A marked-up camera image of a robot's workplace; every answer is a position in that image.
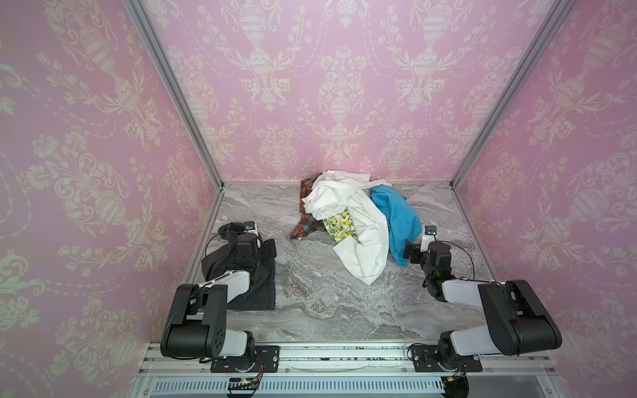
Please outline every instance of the marble floor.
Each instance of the marble floor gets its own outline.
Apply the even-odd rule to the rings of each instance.
[[[423,223],[438,226],[439,239],[467,249],[478,279],[489,277],[447,183],[393,188],[407,197]],[[437,340],[443,331],[484,323],[480,310],[435,301],[422,288],[424,273],[416,264],[399,267],[389,254],[381,277],[366,286],[345,269],[327,232],[288,240],[300,218],[298,186],[226,185],[224,191],[213,231],[231,221],[254,220],[264,239],[276,240],[278,252],[276,310],[229,311],[228,327],[250,330],[258,341]],[[215,238],[209,248],[223,243]],[[452,267],[458,277],[471,276],[468,256],[453,246]],[[203,281],[201,272],[198,281]]]

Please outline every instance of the yellow floral fabric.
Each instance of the yellow floral fabric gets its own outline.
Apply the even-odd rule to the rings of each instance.
[[[352,221],[352,216],[349,211],[345,209],[342,213],[333,217],[323,220],[327,233],[334,238],[337,242],[342,241],[348,236],[353,236],[357,240],[356,228]]]

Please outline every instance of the white shirt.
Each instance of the white shirt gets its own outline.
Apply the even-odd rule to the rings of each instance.
[[[334,246],[345,268],[366,285],[371,285],[387,265],[389,230],[385,215],[369,198],[369,188],[391,184],[385,180],[370,181],[369,174],[327,171],[312,185],[303,198],[305,212],[317,220],[342,213],[352,216],[358,241],[352,236]]]

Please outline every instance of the pink wall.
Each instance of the pink wall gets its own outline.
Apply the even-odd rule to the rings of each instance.
[[[127,397],[213,188],[121,1],[4,2],[0,43],[0,396]]]
[[[552,4],[143,2],[225,181],[448,181]]]
[[[637,378],[637,3],[575,3],[462,184],[501,278],[562,330],[572,397]]]

